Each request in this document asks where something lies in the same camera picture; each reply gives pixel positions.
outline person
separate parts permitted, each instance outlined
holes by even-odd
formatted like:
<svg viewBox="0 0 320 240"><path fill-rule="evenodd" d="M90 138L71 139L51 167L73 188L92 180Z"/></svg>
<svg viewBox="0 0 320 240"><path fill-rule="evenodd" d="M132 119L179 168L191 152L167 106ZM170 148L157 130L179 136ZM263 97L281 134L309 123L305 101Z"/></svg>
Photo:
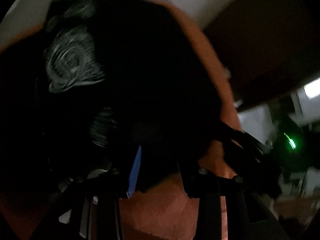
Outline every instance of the person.
<svg viewBox="0 0 320 240"><path fill-rule="evenodd" d="M124 238L193 239L199 202L183 191L173 156L188 153L201 167L232 178L209 126L220 118L241 129L222 64L195 22L157 0L53 0L43 24L1 51L0 212L19 239L30 238L59 197L49 183L48 153L59 156L63 176L77 176L81 165L69 170L63 164L75 158L56 149L75 154L92 142L108 148L124 136L138 140L142 151L147 145L149 153L141 160L137 191L119 201ZM141 104L145 98L169 107ZM126 130L128 123L136 132L114 138L110 131ZM88 127L90 135L83 135ZM178 136L179 147L171 147L176 132L188 140ZM82 157L78 164L93 158ZM226 239L223 199L221 205Z"/></svg>

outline skin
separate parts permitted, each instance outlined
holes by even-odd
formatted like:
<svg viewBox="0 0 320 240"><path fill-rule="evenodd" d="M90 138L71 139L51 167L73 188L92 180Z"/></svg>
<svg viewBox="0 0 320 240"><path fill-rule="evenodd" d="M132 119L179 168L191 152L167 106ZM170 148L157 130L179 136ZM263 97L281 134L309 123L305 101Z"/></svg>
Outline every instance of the skin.
<svg viewBox="0 0 320 240"><path fill-rule="evenodd" d="M231 87L222 64L197 24L175 6L155 2L167 7L191 42L221 98L220 119L230 127L240 130L237 111L233 106ZM12 40L11 44L26 38L42 28L39 24ZM235 172L223 160L223 148L219 141L212 141L207 154L199 160L204 167L218 176L232 178ZM135 192L132 198L120 200L120 212L125 239L192 239L196 230L198 199L189 199L183 192L178 174L152 188L146 194ZM0 201L0 212L21 240L28 240L49 209L49 205L27 213L14 213ZM224 198L222 207L222 236L227 239L227 217Z"/></svg>

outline brown wall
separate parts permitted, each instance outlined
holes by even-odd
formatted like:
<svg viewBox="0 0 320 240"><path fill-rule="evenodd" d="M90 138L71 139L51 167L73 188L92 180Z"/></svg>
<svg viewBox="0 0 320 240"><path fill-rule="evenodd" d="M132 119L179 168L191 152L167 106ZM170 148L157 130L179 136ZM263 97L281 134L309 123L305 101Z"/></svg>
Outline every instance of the brown wall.
<svg viewBox="0 0 320 240"><path fill-rule="evenodd" d="M310 70L296 71L303 64L288 61L308 54L304 50L320 38L319 24L302 0L235 0L204 32L231 71L236 99L249 98L245 105L273 98L308 79ZM297 74L287 80L288 72Z"/></svg>

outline metal rivet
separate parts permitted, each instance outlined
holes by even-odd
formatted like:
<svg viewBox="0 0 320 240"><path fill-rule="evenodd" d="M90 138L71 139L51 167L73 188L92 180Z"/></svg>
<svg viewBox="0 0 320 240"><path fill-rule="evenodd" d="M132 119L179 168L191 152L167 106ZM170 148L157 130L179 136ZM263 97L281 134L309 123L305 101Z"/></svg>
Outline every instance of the metal rivet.
<svg viewBox="0 0 320 240"><path fill-rule="evenodd" d="M73 178L66 178L66 183L70 185L73 182Z"/></svg>
<svg viewBox="0 0 320 240"><path fill-rule="evenodd" d="M83 179L82 177L76 178L76 182L77 182L77 183L81 183L81 182L83 182L83 181L84 181L84 179Z"/></svg>
<svg viewBox="0 0 320 240"><path fill-rule="evenodd" d="M242 183L243 182L243 178L238 176L238 175L234 176L233 179L238 183Z"/></svg>
<svg viewBox="0 0 320 240"><path fill-rule="evenodd" d="M208 173L208 171L205 168L200 168L198 172L203 175Z"/></svg>
<svg viewBox="0 0 320 240"><path fill-rule="evenodd" d="M95 204L95 205L97 205L98 204L98 196L94 196L93 197L93 203Z"/></svg>
<svg viewBox="0 0 320 240"><path fill-rule="evenodd" d="M120 170L118 168L114 168L114 169L112 169L112 173L113 174L119 174Z"/></svg>

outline dark hair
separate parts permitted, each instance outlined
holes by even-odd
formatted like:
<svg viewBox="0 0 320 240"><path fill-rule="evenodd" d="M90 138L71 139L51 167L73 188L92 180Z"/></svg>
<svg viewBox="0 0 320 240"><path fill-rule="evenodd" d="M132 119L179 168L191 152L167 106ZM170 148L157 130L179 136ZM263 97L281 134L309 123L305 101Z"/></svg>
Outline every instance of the dark hair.
<svg viewBox="0 0 320 240"><path fill-rule="evenodd" d="M75 33L82 52L62 59L54 46ZM63 64L83 60L84 51L94 61L89 71L98 69L94 78L65 82ZM1 189L27 176L20 188L50 191L48 156L64 163L62 177L73 176L128 144L142 148L137 187L144 191L177 172L178 157L205 154L220 113L179 24L143 0L53 0L44 29L0 55L0 87L1 170L13 179Z"/></svg>

